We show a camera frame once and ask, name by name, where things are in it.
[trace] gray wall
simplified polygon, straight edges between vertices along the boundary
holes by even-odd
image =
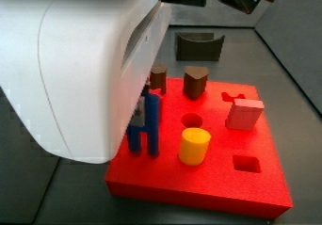
[[[277,0],[256,30],[322,114],[322,0]]]
[[[254,27],[269,5],[270,2],[262,1],[252,14],[245,14],[218,0],[208,0],[205,8],[176,5],[170,24]]]

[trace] circular hole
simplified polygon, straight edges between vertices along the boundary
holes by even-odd
[[[200,128],[204,125],[204,118],[194,113],[188,113],[182,117],[182,123],[186,128]]]

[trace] yellow cylinder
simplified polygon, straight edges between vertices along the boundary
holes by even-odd
[[[188,128],[184,130],[180,159],[189,166],[202,164],[206,156],[212,134],[201,128]]]

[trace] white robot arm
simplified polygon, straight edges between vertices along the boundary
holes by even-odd
[[[117,155],[170,17],[160,0],[0,0],[0,86],[50,153]]]

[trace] red shape sorter board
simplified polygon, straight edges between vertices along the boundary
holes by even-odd
[[[256,217],[278,218],[291,208],[291,192],[265,114],[253,131],[230,130],[232,102],[224,92],[260,100],[253,86],[208,82],[197,101],[184,95],[184,80],[168,79],[162,98],[161,155],[129,152],[128,138],[111,161],[106,182],[113,195],[169,202]],[[200,122],[212,134],[205,162],[190,167],[180,158],[184,125]]]

